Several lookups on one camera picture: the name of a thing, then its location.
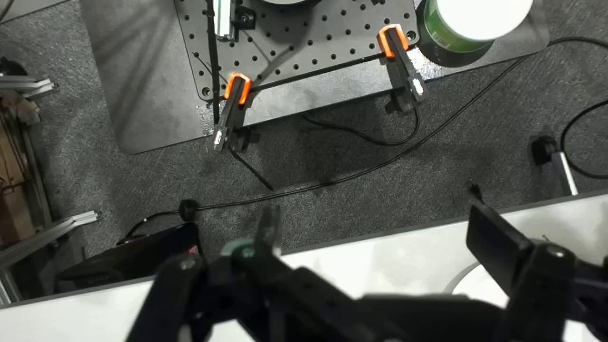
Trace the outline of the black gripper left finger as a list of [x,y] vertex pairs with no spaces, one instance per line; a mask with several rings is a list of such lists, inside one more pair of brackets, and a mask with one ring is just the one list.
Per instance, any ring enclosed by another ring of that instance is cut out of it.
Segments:
[[127,342],[210,342],[235,322],[252,342],[353,342],[347,297],[275,253],[279,210],[265,208],[254,236],[222,255],[178,255],[155,274]]

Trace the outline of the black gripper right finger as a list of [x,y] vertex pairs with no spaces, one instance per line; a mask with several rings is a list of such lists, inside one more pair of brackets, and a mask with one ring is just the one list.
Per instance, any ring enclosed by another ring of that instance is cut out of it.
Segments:
[[608,342],[608,269],[531,240],[486,204],[469,210],[465,246],[507,295],[499,342],[562,342],[581,324]]

